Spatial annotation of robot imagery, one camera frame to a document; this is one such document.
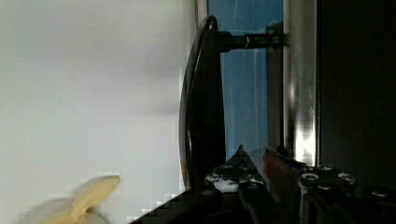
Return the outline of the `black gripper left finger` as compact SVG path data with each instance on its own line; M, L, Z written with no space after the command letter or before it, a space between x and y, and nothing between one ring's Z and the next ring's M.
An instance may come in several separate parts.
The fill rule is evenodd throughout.
M269 224L274 200L242 145L225 164L209 172L204 183L217 193L236 195L251 224Z

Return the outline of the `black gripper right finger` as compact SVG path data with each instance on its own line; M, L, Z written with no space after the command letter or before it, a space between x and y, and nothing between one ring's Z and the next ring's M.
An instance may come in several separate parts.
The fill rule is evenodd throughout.
M356 180L330 166L309 166L268 148L263 173L298 224L357 224L350 211Z

